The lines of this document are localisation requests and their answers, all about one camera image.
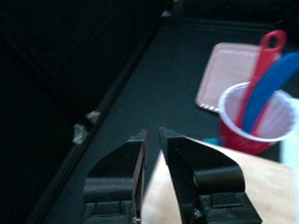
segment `black surface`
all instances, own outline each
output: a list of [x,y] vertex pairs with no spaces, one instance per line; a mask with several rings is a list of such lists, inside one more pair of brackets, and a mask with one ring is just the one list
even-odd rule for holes
[[[189,137],[219,136],[219,116],[195,105],[211,49],[219,42],[258,44],[273,29],[253,26],[177,23],[162,27],[129,83],[99,128],[46,223],[81,223],[83,183],[93,165],[142,129],[150,131],[147,178],[161,150],[158,127]],[[278,148],[268,151],[277,159]]]

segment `white object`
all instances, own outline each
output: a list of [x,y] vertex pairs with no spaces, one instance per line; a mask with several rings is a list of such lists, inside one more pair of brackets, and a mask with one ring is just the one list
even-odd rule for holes
[[258,45],[237,43],[214,46],[195,100],[199,107],[219,111],[219,98],[225,90],[250,80],[260,50]]

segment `utensil handle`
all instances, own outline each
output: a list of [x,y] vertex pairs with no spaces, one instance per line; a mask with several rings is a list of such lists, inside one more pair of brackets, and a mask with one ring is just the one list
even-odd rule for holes
[[257,59],[257,67],[250,79],[249,87],[248,87],[248,90],[244,96],[244,101],[240,107],[238,119],[236,121],[236,124],[240,128],[242,128],[244,126],[242,124],[245,119],[245,113],[246,113],[249,98],[252,96],[253,90],[264,74],[266,73],[268,69],[272,67],[272,65],[277,61],[278,54],[282,52],[285,44],[286,44],[286,32],[282,30],[272,31],[261,39],[261,42],[260,42],[261,51],[260,51],[260,55]]

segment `red cup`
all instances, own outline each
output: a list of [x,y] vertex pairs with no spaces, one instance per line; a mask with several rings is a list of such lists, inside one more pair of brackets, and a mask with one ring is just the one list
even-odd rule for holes
[[258,136],[249,134],[236,125],[248,86],[248,83],[242,83],[230,87],[219,98],[221,144],[257,155],[288,137],[296,125],[296,110],[290,102],[292,96],[282,90],[276,91],[257,130]]

